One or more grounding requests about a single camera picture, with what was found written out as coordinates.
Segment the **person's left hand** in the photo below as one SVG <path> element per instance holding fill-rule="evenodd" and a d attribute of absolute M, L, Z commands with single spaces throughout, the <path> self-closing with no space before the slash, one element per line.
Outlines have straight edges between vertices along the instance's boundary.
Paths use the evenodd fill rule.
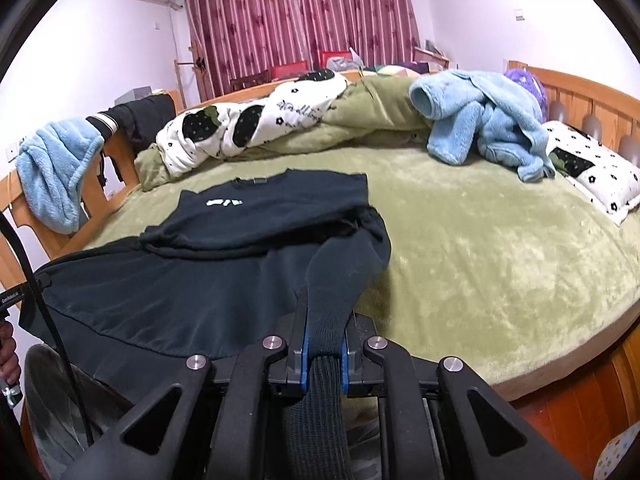
<path fill-rule="evenodd" d="M 16 353 L 16 341 L 13 337 L 13 326 L 10 322 L 1 322 L 0 339 L 0 375 L 8 385 L 14 385 L 20 379 L 21 367 Z"/>

